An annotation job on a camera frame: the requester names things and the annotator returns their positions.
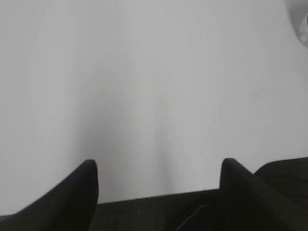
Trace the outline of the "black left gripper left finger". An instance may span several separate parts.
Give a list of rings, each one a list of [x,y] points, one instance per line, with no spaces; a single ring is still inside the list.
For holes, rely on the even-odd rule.
[[[97,164],[84,161],[41,198],[0,222],[2,231],[87,231],[99,194]]]

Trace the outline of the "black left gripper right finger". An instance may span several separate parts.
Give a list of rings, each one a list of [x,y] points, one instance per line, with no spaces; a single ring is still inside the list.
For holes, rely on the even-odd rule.
[[[220,213],[226,231],[306,231],[307,158],[274,161],[251,173],[233,158],[222,162]]]

